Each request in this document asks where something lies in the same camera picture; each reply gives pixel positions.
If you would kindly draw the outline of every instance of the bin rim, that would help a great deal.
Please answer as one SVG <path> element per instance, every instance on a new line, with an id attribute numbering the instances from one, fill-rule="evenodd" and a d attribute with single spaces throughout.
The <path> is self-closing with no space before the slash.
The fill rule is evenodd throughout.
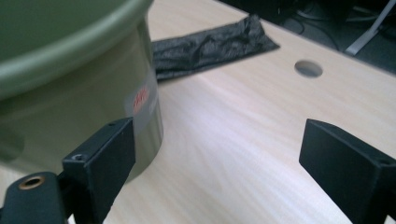
<path id="1" fill-rule="evenodd" d="M 145 19 L 152 0 L 127 0 L 92 24 L 0 62 L 0 101 L 63 76 L 110 49 Z"/>

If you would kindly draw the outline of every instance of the green container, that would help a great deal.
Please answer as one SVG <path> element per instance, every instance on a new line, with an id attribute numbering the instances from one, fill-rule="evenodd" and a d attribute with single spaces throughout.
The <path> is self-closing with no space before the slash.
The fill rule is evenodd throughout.
<path id="1" fill-rule="evenodd" d="M 146 15 L 151 0 L 0 1 L 0 161 L 32 173 L 106 123 L 134 117 L 136 164 L 163 138 Z"/>

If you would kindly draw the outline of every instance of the red logo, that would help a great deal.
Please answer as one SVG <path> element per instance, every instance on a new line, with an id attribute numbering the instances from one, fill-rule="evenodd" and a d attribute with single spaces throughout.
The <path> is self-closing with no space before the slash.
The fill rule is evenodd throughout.
<path id="1" fill-rule="evenodd" d="M 137 114 L 149 98 L 149 89 L 145 86 L 134 98 L 134 114 Z"/>

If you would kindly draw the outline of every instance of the folded black fabric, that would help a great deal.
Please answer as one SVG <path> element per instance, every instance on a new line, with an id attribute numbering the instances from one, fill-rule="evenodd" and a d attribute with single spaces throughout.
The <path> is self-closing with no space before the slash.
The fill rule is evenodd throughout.
<path id="1" fill-rule="evenodd" d="M 153 42 L 158 80 L 190 75 L 277 48 L 279 45 L 265 35 L 256 15 L 235 24 Z"/>

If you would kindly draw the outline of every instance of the table surface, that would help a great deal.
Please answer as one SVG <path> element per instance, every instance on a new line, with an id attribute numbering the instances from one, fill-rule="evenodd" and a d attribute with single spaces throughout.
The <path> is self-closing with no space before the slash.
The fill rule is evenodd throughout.
<path id="1" fill-rule="evenodd" d="M 213 0 L 156 0 L 153 40 L 233 23 Z M 396 158 L 396 78 L 263 21 L 281 48 L 160 83 L 162 147 L 106 223 L 350 223 L 298 158 L 306 119 L 337 125 Z M 318 63 L 317 78 L 299 75 Z M 20 174 L 0 170 L 0 200 Z"/>

